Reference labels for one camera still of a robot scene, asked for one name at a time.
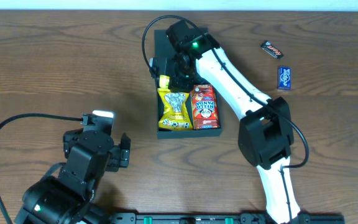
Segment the black box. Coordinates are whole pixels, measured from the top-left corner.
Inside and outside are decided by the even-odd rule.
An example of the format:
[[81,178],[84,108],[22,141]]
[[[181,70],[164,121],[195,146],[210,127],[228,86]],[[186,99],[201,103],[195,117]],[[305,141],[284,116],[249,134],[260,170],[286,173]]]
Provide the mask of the black box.
[[[168,40],[165,34],[165,30],[154,30],[154,44],[155,44],[155,56],[157,58],[173,58],[174,48]],[[157,94],[157,121],[163,116],[163,102]],[[215,137],[220,136],[223,128],[215,129],[192,129],[188,131],[171,131],[167,129],[159,128],[157,125],[157,138],[158,139],[183,139],[183,138],[203,138],[203,137]]]

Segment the yellow candy tube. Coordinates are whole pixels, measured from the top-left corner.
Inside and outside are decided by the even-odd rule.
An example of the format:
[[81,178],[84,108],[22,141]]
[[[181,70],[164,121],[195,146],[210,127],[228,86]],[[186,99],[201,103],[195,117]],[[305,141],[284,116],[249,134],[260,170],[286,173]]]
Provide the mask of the yellow candy tube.
[[170,77],[166,75],[160,75],[158,78],[158,86],[162,89],[169,89]]

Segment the yellow Hacks candy bag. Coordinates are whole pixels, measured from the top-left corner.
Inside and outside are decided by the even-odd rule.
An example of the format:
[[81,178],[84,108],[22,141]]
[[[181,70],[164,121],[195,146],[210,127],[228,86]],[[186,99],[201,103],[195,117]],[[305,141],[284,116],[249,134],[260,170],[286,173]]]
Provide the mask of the yellow Hacks candy bag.
[[172,92],[158,88],[158,95],[163,102],[163,115],[158,122],[159,128],[171,131],[189,131],[193,125],[186,108],[189,93]]

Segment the red Hello Panda box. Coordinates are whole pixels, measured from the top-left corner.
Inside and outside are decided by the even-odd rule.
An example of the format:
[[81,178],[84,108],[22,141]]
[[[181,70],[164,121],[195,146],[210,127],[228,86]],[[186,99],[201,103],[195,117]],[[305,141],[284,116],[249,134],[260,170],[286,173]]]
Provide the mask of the red Hello Panda box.
[[194,129],[219,128],[216,94],[212,85],[195,85],[190,92]]

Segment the black Mars chocolate bar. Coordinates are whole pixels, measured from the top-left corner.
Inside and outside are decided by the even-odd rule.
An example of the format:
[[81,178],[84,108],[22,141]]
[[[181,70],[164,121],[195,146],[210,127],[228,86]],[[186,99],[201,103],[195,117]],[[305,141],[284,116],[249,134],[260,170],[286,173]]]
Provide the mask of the black Mars chocolate bar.
[[276,47],[274,47],[269,41],[265,40],[260,44],[260,47],[262,50],[266,51],[269,55],[271,55],[273,58],[281,59],[284,57],[284,54],[278,50]]

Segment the blue Eclipse mint pack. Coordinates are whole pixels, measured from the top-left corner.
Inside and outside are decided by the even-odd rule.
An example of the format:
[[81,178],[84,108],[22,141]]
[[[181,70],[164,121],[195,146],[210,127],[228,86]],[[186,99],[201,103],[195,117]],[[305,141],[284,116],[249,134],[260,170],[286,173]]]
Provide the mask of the blue Eclipse mint pack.
[[279,67],[277,78],[278,78],[277,88],[279,90],[290,90],[291,89],[291,68],[290,67]]

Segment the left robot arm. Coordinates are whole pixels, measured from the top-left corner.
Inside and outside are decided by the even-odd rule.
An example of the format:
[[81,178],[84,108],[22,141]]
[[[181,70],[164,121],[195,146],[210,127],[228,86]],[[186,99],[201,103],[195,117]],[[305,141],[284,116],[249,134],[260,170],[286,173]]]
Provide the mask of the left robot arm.
[[109,223],[109,214],[93,200],[105,172],[129,165],[130,148],[126,134],[114,143],[109,124],[65,132],[66,162],[52,166],[28,188],[15,223]]

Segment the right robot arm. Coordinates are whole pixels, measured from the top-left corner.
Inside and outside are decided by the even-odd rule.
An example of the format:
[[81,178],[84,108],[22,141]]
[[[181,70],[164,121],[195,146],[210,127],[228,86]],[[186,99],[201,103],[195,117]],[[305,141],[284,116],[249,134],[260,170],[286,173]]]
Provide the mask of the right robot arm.
[[298,127],[283,98],[271,99],[230,62],[206,30],[183,17],[154,34],[155,55],[146,64],[158,90],[158,136],[208,136],[221,129],[216,95],[239,120],[238,145],[257,168],[267,213],[277,223],[293,221],[300,208],[290,179],[290,147]]

